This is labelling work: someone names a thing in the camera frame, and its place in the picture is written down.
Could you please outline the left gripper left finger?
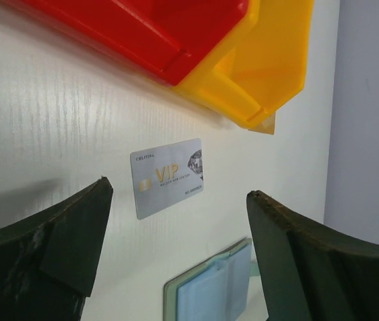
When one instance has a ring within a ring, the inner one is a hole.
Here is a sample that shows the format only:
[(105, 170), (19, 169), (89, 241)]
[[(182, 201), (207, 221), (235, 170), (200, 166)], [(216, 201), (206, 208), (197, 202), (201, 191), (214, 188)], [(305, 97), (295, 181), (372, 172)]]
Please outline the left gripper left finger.
[(0, 320), (79, 320), (92, 293), (113, 188), (101, 178), (0, 229)]

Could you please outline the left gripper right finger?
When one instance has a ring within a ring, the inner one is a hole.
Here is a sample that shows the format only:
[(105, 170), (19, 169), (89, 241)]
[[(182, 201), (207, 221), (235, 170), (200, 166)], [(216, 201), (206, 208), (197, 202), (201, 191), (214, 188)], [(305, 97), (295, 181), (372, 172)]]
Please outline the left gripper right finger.
[(379, 245), (262, 191), (246, 207), (270, 320), (379, 320)]

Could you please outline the sage green card holder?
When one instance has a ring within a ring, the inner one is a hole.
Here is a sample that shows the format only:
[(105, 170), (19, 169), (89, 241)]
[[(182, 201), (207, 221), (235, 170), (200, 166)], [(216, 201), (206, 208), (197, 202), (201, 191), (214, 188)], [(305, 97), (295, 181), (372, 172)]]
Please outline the sage green card holder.
[(246, 310), (250, 278), (259, 275), (251, 238), (240, 239), (165, 283), (163, 319), (237, 320)]

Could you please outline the silver VIP card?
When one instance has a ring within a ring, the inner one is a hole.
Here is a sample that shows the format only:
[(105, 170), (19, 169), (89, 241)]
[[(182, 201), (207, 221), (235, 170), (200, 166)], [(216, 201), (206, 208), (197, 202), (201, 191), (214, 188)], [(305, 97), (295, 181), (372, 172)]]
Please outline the silver VIP card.
[(132, 152), (130, 164), (139, 220), (204, 190), (199, 138)]

